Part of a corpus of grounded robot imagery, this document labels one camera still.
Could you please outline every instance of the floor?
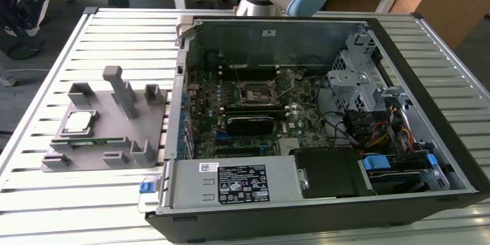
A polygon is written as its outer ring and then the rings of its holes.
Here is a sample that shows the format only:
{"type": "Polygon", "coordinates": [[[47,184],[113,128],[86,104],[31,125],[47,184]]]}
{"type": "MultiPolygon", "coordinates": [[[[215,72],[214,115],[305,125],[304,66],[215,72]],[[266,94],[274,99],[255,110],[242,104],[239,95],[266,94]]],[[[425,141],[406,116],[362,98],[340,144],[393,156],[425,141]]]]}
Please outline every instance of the floor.
{"type": "MultiPolygon", "coordinates": [[[[210,9],[213,0],[186,0],[190,9],[210,9]]],[[[131,8],[174,8],[174,0],[130,0],[131,8]]],[[[227,9],[237,4],[229,0],[227,9]]],[[[0,63],[12,69],[50,69],[62,51],[67,38],[78,23],[83,10],[89,6],[107,7],[107,0],[51,0],[47,15],[49,23],[43,26],[41,35],[46,38],[47,46],[43,52],[23,61],[11,60],[0,52],[0,63]]],[[[456,50],[458,57],[470,67],[484,85],[490,88],[490,19],[482,20],[456,50]]],[[[0,130],[14,131],[25,115],[37,91],[43,83],[47,71],[16,71],[19,80],[15,87],[0,87],[0,130]]],[[[0,135],[0,149],[8,142],[8,136],[0,135]]]]}

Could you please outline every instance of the blue drive bracket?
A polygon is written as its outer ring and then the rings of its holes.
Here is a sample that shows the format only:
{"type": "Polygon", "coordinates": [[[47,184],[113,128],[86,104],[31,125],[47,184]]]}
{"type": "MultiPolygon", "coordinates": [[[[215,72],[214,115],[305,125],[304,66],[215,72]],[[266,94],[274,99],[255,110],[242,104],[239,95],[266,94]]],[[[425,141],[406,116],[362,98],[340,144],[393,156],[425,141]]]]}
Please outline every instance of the blue drive bracket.
{"type": "Polygon", "coordinates": [[[429,163],[432,166],[437,166],[437,158],[436,158],[436,155],[434,154],[428,154],[428,160],[429,160],[429,163]]]}
{"type": "Polygon", "coordinates": [[[161,187],[161,177],[146,177],[139,183],[139,194],[155,193],[161,187]]]}
{"type": "Polygon", "coordinates": [[[390,169],[392,165],[389,158],[385,155],[370,155],[362,160],[362,164],[366,170],[373,169],[390,169]]]}

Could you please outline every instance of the yellow wire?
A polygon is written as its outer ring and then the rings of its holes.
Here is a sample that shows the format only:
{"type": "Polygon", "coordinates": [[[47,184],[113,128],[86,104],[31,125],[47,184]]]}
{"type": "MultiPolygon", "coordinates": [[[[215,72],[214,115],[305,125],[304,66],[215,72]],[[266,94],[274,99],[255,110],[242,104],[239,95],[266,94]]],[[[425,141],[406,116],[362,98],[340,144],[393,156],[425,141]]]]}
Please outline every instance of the yellow wire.
{"type": "Polygon", "coordinates": [[[412,132],[409,129],[406,129],[404,126],[401,127],[401,129],[402,129],[402,131],[404,131],[404,132],[406,132],[406,134],[409,135],[409,137],[408,137],[409,145],[410,145],[410,147],[413,147],[413,144],[414,144],[414,134],[413,134],[413,132],[412,132]]]}
{"type": "Polygon", "coordinates": [[[372,147],[372,146],[374,146],[374,145],[377,145],[377,144],[380,144],[384,140],[386,140],[389,138],[389,134],[388,133],[385,133],[385,135],[384,136],[381,136],[368,147],[372,147]]]}

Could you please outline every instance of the green circuit board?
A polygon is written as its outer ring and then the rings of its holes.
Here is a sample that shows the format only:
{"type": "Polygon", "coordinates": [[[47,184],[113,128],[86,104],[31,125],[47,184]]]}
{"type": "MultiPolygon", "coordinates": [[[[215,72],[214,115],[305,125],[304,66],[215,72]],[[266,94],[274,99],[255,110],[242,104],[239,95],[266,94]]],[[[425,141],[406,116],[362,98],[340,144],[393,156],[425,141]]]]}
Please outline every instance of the green circuit board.
{"type": "Polygon", "coordinates": [[[219,74],[197,71],[190,79],[193,126],[195,137],[195,159],[249,157],[247,153],[221,154],[226,149],[261,148],[254,156],[281,155],[278,140],[298,138],[301,147],[329,145],[328,133],[317,112],[314,96],[320,76],[302,76],[300,69],[282,69],[274,80],[274,93],[281,104],[289,109],[285,119],[274,122],[269,135],[231,137],[226,133],[223,106],[241,105],[241,87],[258,85],[257,81],[223,81],[219,74]]]}

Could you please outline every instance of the white label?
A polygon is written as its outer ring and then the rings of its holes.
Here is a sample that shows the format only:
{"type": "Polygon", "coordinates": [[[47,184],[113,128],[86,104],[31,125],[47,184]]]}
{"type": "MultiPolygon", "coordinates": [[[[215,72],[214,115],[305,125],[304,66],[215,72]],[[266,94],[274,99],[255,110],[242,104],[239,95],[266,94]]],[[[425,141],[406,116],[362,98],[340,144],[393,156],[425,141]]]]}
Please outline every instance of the white label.
{"type": "Polygon", "coordinates": [[[94,143],[93,142],[71,142],[70,145],[71,146],[93,146],[94,143]]]}
{"type": "Polygon", "coordinates": [[[221,163],[199,163],[199,172],[217,172],[221,163]]]}
{"type": "Polygon", "coordinates": [[[269,195],[269,192],[257,192],[255,193],[255,196],[268,196],[269,195]]]}
{"type": "Polygon", "coordinates": [[[276,30],[263,30],[262,31],[263,37],[276,37],[276,30]]]}

